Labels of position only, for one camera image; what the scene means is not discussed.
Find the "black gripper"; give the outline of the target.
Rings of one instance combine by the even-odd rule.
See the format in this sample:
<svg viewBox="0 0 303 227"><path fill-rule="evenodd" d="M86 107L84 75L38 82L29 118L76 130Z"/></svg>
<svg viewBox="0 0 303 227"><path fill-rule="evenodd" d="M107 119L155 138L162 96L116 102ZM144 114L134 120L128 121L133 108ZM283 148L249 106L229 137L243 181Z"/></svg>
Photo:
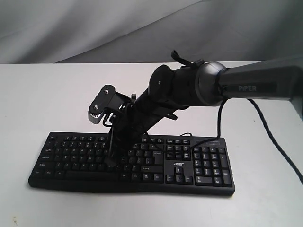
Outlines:
<svg viewBox="0 0 303 227"><path fill-rule="evenodd" d="M135 101L127 96L118 94L122 103L117 109L112 109L113 116L109 131L110 145L106 164L110 168L128 164L128 152L133 150L133 144L162 118L177 119L176 110L185 110L188 106L179 105L174 101L161 98L155 101L145 90Z"/></svg>

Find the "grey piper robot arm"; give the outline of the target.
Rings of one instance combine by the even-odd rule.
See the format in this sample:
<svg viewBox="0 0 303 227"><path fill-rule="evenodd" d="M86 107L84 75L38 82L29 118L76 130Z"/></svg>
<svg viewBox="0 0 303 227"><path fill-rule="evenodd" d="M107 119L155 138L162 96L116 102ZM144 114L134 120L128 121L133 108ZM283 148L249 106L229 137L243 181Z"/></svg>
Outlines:
<svg viewBox="0 0 303 227"><path fill-rule="evenodd" d="M303 59L276 59L227 68L218 62L195 62L152 74L147 89L135 100L111 99L113 128L106 163L116 166L123 151L162 118L190 106L222 106L228 99L287 100L303 114Z"/></svg>

